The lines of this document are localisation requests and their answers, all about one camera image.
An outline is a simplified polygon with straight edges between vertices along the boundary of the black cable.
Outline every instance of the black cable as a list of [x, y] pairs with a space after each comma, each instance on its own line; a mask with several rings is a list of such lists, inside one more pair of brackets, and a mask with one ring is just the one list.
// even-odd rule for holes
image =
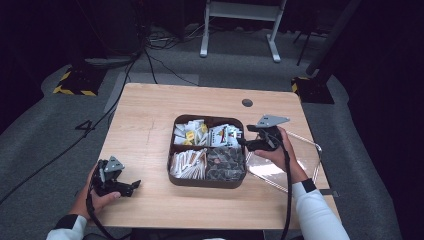
[[148, 38], [148, 44], [147, 44], [146, 46], [147, 46], [148, 48], [150, 48], [150, 49], [153, 49], [153, 50], [171, 49], [171, 48], [175, 47], [177, 44], [180, 44], [180, 43], [187, 43], [187, 42], [190, 42], [190, 41], [192, 41], [193, 39], [196, 39], [197, 37], [201, 36], [201, 35], [197, 34], [196, 36], [191, 37], [191, 35], [195, 34], [195, 33], [196, 33], [196, 32], [198, 32], [199, 30], [203, 30], [203, 29], [204, 29], [204, 24], [202, 24], [200, 27], [196, 28], [195, 30], [191, 31], [191, 33], [190, 33], [189, 35], [184, 36], [184, 38], [183, 38], [183, 40], [182, 40], [182, 41], [176, 41], [173, 45], [171, 45], [171, 44], [174, 42], [174, 40], [179, 40], [178, 38], [176, 38], [176, 37], [163, 37], [163, 38], [169, 38], [169, 39], [172, 39], [172, 41], [169, 41], [169, 39], [168, 39], [168, 40], [166, 40], [166, 42], [165, 42], [164, 46], [157, 46], [157, 45], [153, 45], [153, 44], [151, 43], [151, 39], [150, 39], [150, 38]]
[[[172, 47], [169, 47], [169, 45], [171, 45], [175, 40], [178, 40], [178, 39], [175, 36], [166, 36], [166, 34], [162, 31], [156, 31], [156, 32], [153, 32], [149, 37], [147, 37], [146, 40], [147, 40], [146, 47], [150, 49], [154, 49], [154, 50], [162, 50], [162, 49], [172, 48]], [[163, 46], [154, 45], [152, 44], [152, 41], [155, 41], [155, 40], [157, 41], [164, 40], [165, 44]]]
[[291, 171], [290, 171], [290, 156], [287, 150], [284, 148], [283, 143], [281, 143], [281, 147], [284, 151], [285, 157], [285, 165], [286, 165], [286, 173], [287, 173], [287, 211], [286, 211], [286, 224], [284, 226], [283, 234], [281, 235], [281, 239], [284, 240], [287, 237], [287, 233], [289, 231], [290, 226], [290, 217], [291, 217], [291, 202], [292, 202], [292, 180], [291, 180]]
[[147, 55], [147, 59], [149, 59], [150, 70], [152, 71], [153, 80], [155, 81], [155, 83], [156, 83], [156, 84], [158, 84], [158, 82], [156, 81], [155, 71], [153, 70], [152, 60], [150, 60], [149, 53], [147, 52], [147, 50], [146, 50], [146, 49], [144, 49], [144, 52], [145, 52], [145, 53], [146, 53], [146, 55]]
[[[126, 74], [126, 78], [124, 80], [124, 85], [126, 82], [126, 79], [128, 77], [129, 71], [131, 70], [132, 66], [134, 65], [135, 60], [131, 63], [127, 74]], [[122, 95], [122, 91], [123, 91], [123, 87], [121, 88], [121, 92], [119, 93], [118, 98], [116, 99], [115, 103], [112, 105], [112, 107], [110, 107], [110, 109], [89, 129], [87, 129], [87, 131], [81, 136], [79, 137], [74, 143], [72, 143], [68, 148], [66, 148], [63, 152], [61, 152], [59, 155], [57, 155], [56, 157], [54, 157], [52, 160], [50, 160], [49, 162], [47, 162], [46, 164], [44, 164], [42, 167], [40, 167], [38, 170], [36, 170], [34, 173], [32, 173], [31, 175], [29, 175], [28, 177], [26, 177], [24, 180], [22, 180], [18, 185], [16, 185], [15, 187], [12, 188], [12, 190], [10, 190], [1, 200], [0, 200], [0, 206], [3, 204], [4, 201], [6, 201], [6, 199], [8, 199], [16, 190], [18, 190], [23, 184], [25, 184], [27, 181], [29, 181], [31, 178], [33, 178], [35, 175], [37, 175], [39, 172], [41, 172], [43, 169], [45, 169], [46, 167], [48, 167], [50, 164], [54, 163], [56, 160], [58, 160], [59, 158], [61, 158], [63, 155], [65, 155], [69, 150], [71, 150], [73, 147], [75, 147], [82, 139], [84, 139], [85, 137], [87, 137], [87, 135], [112, 111], [112, 109], [114, 109], [115, 105], [118, 103], [119, 98]]]
[[197, 85], [197, 84], [195, 84], [195, 83], [192, 83], [192, 82], [190, 82], [190, 81], [185, 80], [184, 78], [182, 78], [181, 76], [179, 76], [178, 74], [176, 74], [174, 71], [172, 71], [172, 69], [170, 69], [169, 67], [167, 67], [167, 66], [165, 65], [165, 63], [163, 63], [161, 60], [158, 60], [158, 59], [156, 59], [156, 58], [154, 58], [154, 57], [152, 57], [152, 56], [150, 56], [150, 58], [151, 58], [151, 59], [153, 59], [153, 60], [155, 60], [155, 61], [157, 61], [157, 62], [160, 62], [164, 68], [168, 69], [168, 71], [172, 72], [172, 73], [173, 73], [176, 77], [178, 77], [179, 79], [181, 79], [181, 80], [183, 80], [183, 81], [185, 81], [185, 82], [188, 82], [188, 83], [190, 83], [190, 84], [193, 84], [193, 85], [195, 85], [195, 86], [199, 86], [199, 85]]
[[[125, 83], [127, 81], [127, 79], [129, 78], [129, 73], [131, 71], [131, 68], [134, 66], [134, 62], [131, 63], [131, 65], [128, 67], [128, 69], [126, 69], [126, 74], [125, 74], [125, 80], [123, 85], [125, 86]], [[103, 115], [103, 118], [109, 114], [109, 113], [113, 113], [115, 112], [115, 105], [118, 103], [119, 99], [121, 98], [122, 92], [124, 90], [124, 86], [122, 86], [121, 91], [119, 93], [118, 98], [116, 99], [115, 103], [112, 105], [112, 107], [110, 107], [110, 109], [107, 111], [107, 113], [105, 115]], [[96, 166], [96, 169], [94, 171], [98, 171], [99, 170], [99, 165]], [[121, 238], [114, 238], [102, 225], [102, 223], [99, 221], [99, 219], [96, 217], [96, 215], [94, 214], [94, 206], [93, 206], [93, 202], [92, 202], [92, 197], [91, 197], [91, 190], [93, 190], [93, 175], [91, 175], [91, 179], [90, 179], [90, 184], [89, 184], [89, 188], [88, 188], [88, 192], [87, 192], [87, 198], [86, 198], [86, 207], [87, 207], [87, 212], [90, 215], [91, 219], [93, 220], [93, 222], [96, 224], [96, 226], [99, 228], [99, 230], [108, 238], [111, 240], [123, 240], [126, 239], [127, 237], [129, 237], [131, 235], [127, 234]]]
[[111, 112], [110, 114], [109, 114], [109, 117], [108, 117], [108, 119], [107, 119], [107, 128], [109, 129], [110, 128], [110, 125], [112, 124], [112, 121], [111, 121], [111, 119], [112, 119], [112, 116], [115, 114], [115, 110], [113, 110], [113, 112]]

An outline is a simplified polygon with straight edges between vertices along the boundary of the brown tray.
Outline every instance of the brown tray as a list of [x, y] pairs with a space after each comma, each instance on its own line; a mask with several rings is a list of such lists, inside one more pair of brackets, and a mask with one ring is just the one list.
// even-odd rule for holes
[[172, 129], [172, 137], [171, 137], [171, 144], [169, 147], [169, 155], [168, 155], [168, 163], [167, 163], [167, 170], [168, 170], [168, 177], [169, 180], [178, 186], [189, 186], [189, 187], [208, 187], [208, 188], [237, 188], [241, 185], [243, 182], [244, 177], [246, 176], [247, 172], [247, 166], [246, 166], [246, 154], [245, 154], [245, 148], [242, 147], [242, 154], [244, 156], [243, 165], [244, 165], [244, 173], [239, 181], [217, 181], [217, 180], [200, 180], [200, 179], [185, 179], [185, 178], [176, 178], [170, 173], [171, 169], [171, 161], [174, 153], [184, 152], [187, 150], [201, 150], [203, 148], [214, 148], [209, 146], [190, 146], [190, 145], [179, 145], [174, 144], [174, 129], [175, 124], [185, 124], [189, 121], [196, 120], [196, 119], [204, 119], [204, 123], [209, 128], [216, 127], [222, 124], [231, 124], [239, 128], [241, 131], [244, 131], [243, 124], [235, 119], [235, 118], [224, 118], [224, 117], [212, 117], [212, 116], [198, 116], [198, 115], [181, 115], [177, 117], [174, 121], [174, 127]]

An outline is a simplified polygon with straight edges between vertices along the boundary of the gray carpet floor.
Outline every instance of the gray carpet floor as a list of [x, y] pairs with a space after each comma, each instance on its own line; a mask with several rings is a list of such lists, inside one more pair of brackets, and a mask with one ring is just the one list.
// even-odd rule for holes
[[[199, 86], [289, 92], [293, 77], [307, 76], [305, 69], [317, 50], [308, 48], [300, 66], [296, 66], [304, 38], [293, 44], [295, 34], [279, 33], [276, 44], [282, 61], [276, 64], [265, 42], [269, 32], [212, 34], [206, 58], [199, 57], [201, 38], [167, 50], [147, 50], [177, 74], [194, 76]], [[321, 43], [321, 39], [311, 39], [309, 46], [319, 47]], [[152, 60], [152, 64], [158, 82], [172, 74], [160, 62]], [[45, 79], [44, 98], [0, 136], [0, 197], [81, 137], [83, 131], [74, 129], [77, 125], [86, 120], [96, 122], [103, 116], [125, 70], [109, 70], [98, 96], [53, 94], [68, 67], [63, 66]], [[151, 74], [146, 55], [141, 56], [131, 73], [132, 78]], [[322, 164], [331, 188], [339, 194], [335, 201], [343, 225], [351, 239], [401, 239], [392, 200], [353, 125], [348, 96], [335, 77], [329, 80], [328, 87], [335, 104], [303, 103], [302, 107], [315, 141], [323, 148]], [[45, 238], [67, 213], [97, 161], [112, 117], [106, 117], [80, 143], [4, 201], [0, 206], [0, 239]], [[108, 229], [116, 237], [130, 231]], [[88, 227], [87, 233], [90, 232], [98, 230]], [[279, 230], [266, 231], [268, 240], [279, 239], [280, 234]], [[290, 232], [290, 236], [297, 234], [299, 231]]]

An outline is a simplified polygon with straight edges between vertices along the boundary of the person's right hand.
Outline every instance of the person's right hand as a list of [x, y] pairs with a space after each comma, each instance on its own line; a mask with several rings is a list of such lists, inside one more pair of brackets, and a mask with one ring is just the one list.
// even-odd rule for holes
[[[278, 129], [280, 130], [281, 137], [283, 138], [284, 148], [289, 153], [290, 171], [293, 183], [301, 182], [303, 180], [308, 179], [308, 176], [306, 175], [305, 171], [302, 169], [302, 167], [296, 160], [296, 155], [294, 154], [293, 146], [289, 140], [286, 130], [281, 127], [278, 127]], [[259, 157], [271, 160], [277, 167], [281, 168], [284, 172], [286, 172], [284, 150], [281, 146], [272, 152], [256, 150], [254, 153]]]

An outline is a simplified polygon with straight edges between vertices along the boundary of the chair leg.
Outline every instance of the chair leg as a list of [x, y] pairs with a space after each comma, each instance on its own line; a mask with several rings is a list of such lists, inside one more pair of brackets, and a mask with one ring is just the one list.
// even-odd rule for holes
[[297, 61], [297, 64], [296, 64], [297, 66], [299, 66], [300, 60], [302, 60], [303, 52], [305, 52], [305, 48], [306, 48], [306, 45], [308, 45], [310, 36], [311, 36], [311, 32], [308, 33], [308, 36], [306, 37], [306, 41], [303, 44], [302, 52], [300, 52], [299, 60]]

